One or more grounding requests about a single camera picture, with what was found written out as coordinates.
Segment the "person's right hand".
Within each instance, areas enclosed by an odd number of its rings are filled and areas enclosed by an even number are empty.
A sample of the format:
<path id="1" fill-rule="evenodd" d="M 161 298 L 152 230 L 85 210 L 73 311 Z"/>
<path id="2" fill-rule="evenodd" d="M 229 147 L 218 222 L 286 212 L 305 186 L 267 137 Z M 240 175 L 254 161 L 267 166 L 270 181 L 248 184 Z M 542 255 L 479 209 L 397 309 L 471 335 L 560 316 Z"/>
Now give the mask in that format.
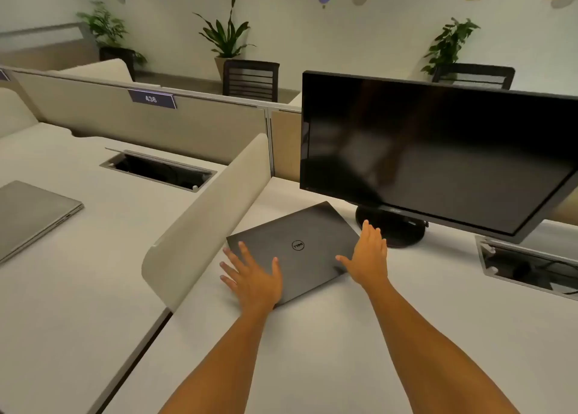
<path id="1" fill-rule="evenodd" d="M 357 274 L 351 278 L 367 289 L 381 280 L 387 280 L 387 241 L 381 236 L 380 228 L 373 227 L 368 220 L 362 223 L 361 234 L 350 260 L 357 262 Z"/>

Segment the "black laptop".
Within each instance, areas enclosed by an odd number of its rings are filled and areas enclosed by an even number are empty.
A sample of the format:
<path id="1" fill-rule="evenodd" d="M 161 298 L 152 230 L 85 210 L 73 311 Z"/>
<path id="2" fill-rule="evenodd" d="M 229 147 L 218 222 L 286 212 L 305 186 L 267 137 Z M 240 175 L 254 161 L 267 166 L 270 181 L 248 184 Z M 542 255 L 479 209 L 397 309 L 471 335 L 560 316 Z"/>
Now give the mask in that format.
<path id="1" fill-rule="evenodd" d="M 284 305 L 338 278 L 346 268 L 337 255 L 351 258 L 359 235 L 328 202 L 310 206 L 227 237 L 228 248 L 241 257 L 239 243 L 256 263 L 271 273 L 274 257 L 280 263 Z"/>

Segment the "person's left forearm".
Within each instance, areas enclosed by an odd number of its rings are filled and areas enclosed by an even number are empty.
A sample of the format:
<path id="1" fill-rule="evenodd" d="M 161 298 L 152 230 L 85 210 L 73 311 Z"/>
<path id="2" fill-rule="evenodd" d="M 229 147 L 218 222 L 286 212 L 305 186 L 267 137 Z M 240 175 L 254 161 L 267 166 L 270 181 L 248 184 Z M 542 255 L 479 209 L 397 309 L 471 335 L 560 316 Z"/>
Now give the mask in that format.
<path id="1" fill-rule="evenodd" d="M 259 344 L 273 305 L 251 304 L 158 414 L 244 414 Z"/>

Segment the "person's right forearm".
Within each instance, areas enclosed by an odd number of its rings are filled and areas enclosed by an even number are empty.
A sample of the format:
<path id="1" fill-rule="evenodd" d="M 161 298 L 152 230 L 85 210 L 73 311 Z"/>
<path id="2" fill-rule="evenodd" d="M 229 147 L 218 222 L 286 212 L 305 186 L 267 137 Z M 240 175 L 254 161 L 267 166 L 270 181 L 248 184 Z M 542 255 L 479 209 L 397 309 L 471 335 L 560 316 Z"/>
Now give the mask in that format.
<path id="1" fill-rule="evenodd" d="M 520 414 L 462 349 L 387 277 L 362 282 L 413 414 Z"/>

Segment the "curved cream desk divider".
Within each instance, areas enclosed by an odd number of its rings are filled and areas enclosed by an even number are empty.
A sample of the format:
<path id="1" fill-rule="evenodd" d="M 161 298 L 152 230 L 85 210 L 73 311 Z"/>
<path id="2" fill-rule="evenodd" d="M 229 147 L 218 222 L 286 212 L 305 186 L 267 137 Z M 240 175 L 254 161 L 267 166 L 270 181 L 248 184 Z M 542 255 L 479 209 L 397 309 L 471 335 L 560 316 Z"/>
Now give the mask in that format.
<path id="1" fill-rule="evenodd" d="M 38 119 L 15 91 L 0 88 L 0 140 L 38 123 Z"/>
<path id="2" fill-rule="evenodd" d="M 150 247 L 141 275 L 171 313 L 270 180 L 268 137 L 258 134 Z"/>
<path id="3" fill-rule="evenodd" d="M 47 72 L 60 75 L 70 75 L 89 80 L 123 83 L 134 82 L 126 63 L 121 59 L 99 61 L 64 70 L 48 70 Z"/>

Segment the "brown partition panel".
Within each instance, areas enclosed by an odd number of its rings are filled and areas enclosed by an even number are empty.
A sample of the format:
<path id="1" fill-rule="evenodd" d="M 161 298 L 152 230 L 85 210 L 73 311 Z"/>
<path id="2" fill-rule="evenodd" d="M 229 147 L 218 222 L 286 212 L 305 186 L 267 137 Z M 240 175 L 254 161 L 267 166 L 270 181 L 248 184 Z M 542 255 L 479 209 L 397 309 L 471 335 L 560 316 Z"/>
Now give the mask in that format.
<path id="1" fill-rule="evenodd" d="M 272 154 L 275 177 L 300 180 L 301 114 L 271 112 Z"/>

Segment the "black computer monitor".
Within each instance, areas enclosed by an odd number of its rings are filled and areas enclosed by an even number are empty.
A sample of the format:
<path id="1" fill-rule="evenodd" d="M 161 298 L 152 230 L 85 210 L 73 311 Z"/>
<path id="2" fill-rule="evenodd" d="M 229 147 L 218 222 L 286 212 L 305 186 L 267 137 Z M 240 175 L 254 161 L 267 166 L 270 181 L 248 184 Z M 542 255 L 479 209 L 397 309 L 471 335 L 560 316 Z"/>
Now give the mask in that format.
<path id="1" fill-rule="evenodd" d="M 578 96 L 302 74 L 300 188 L 511 243 L 578 188 Z"/>

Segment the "blue desk number sign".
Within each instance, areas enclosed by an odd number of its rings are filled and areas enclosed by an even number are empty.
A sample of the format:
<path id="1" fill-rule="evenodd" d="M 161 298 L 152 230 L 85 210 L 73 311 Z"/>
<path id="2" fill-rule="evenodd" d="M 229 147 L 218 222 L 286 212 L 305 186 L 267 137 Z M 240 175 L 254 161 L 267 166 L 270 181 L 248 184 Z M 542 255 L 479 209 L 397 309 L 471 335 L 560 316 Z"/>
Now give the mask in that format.
<path id="1" fill-rule="evenodd" d="M 141 89 L 127 89 L 127 91 L 133 103 L 177 110 L 177 104 L 172 94 Z"/>

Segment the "black slatted office chair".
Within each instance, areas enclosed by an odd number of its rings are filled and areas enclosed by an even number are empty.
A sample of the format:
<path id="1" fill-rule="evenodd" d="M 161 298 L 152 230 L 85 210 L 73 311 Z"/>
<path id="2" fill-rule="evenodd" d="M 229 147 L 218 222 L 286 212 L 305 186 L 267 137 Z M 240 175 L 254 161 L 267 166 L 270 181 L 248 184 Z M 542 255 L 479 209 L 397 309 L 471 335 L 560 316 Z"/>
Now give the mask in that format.
<path id="1" fill-rule="evenodd" d="M 280 64 L 229 59 L 224 62 L 222 95 L 278 103 Z"/>

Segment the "grey desk partition panel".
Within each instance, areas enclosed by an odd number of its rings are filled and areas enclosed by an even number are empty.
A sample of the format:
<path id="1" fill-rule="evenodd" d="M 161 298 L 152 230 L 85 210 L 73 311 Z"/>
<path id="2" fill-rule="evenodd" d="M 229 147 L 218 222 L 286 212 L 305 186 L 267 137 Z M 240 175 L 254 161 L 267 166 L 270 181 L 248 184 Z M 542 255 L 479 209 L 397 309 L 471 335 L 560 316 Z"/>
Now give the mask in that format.
<path id="1" fill-rule="evenodd" d="M 41 122 L 85 137 L 105 137 L 220 164 L 233 161 L 261 133 L 268 137 L 272 151 L 273 110 L 300 113 L 298 107 L 286 104 L 144 83 L 89 80 L 3 65 L 0 71 L 16 82 Z M 127 89 L 172 94 L 177 110 L 133 103 Z"/>

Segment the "silver closed laptop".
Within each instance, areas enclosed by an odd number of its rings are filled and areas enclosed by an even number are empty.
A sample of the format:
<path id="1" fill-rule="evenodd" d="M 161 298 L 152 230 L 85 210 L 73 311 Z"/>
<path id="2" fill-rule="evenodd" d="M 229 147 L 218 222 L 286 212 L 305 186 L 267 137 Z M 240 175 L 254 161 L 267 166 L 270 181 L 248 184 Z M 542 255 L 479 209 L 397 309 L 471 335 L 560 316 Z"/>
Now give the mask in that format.
<path id="1" fill-rule="evenodd" d="M 0 264 L 83 209 L 81 201 L 21 181 L 0 187 Z"/>

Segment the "black mesh office chair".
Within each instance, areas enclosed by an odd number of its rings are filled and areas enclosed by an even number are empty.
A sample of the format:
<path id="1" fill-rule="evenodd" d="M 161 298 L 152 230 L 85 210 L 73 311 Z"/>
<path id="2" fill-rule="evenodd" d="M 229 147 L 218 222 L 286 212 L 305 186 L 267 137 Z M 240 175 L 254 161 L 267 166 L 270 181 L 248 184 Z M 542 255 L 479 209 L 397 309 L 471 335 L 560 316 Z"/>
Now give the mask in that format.
<path id="1" fill-rule="evenodd" d="M 432 83 L 509 90 L 516 70 L 513 67 L 472 63 L 443 64 L 435 68 Z"/>

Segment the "long-leaf plant in beige pot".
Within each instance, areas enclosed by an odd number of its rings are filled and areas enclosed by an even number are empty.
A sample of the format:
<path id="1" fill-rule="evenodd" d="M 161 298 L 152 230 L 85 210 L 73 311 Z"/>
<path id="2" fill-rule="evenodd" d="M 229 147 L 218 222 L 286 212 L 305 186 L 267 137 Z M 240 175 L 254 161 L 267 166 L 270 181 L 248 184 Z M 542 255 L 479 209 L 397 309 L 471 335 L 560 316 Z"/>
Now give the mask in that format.
<path id="1" fill-rule="evenodd" d="M 202 15 L 193 12 L 195 16 L 201 18 L 206 26 L 199 32 L 206 40 L 211 42 L 215 48 L 212 52 L 216 53 L 214 58 L 220 80 L 224 80 L 224 65 L 227 60 L 237 59 L 242 52 L 248 47 L 256 47 L 254 44 L 247 43 L 243 40 L 245 34 L 251 29 L 249 22 L 235 26 L 232 20 L 236 0 L 231 0 L 229 17 L 226 26 L 217 19 L 214 24 L 205 19 Z"/>

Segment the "small-leaf green potted plant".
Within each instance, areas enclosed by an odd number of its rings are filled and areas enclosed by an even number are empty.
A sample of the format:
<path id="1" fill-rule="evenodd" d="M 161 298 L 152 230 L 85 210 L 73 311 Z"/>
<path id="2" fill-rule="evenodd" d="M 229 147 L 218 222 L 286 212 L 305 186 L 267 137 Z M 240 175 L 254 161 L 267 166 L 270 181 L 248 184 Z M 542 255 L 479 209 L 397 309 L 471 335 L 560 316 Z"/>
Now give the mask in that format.
<path id="1" fill-rule="evenodd" d="M 420 71 L 433 76 L 438 67 L 456 63 L 459 51 L 472 33 L 478 29 L 480 26 L 473 23 L 470 18 L 460 22 L 451 17 L 451 22 L 443 26 L 442 32 L 432 41 L 423 56 L 426 64 Z"/>

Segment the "bushy plant in black pot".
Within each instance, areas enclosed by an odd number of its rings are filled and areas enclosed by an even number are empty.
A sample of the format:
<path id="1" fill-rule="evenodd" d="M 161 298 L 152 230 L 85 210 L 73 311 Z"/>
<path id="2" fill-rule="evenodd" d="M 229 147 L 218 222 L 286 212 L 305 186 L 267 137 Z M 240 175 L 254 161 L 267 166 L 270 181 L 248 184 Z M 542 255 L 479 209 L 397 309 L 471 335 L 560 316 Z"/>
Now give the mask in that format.
<path id="1" fill-rule="evenodd" d="M 104 2 L 93 1 L 92 12 L 77 12 L 76 16 L 89 28 L 98 47 L 99 61 L 122 60 L 135 80 L 135 66 L 144 66 L 148 60 L 137 51 L 124 46 L 128 34 L 125 21 L 115 17 Z"/>

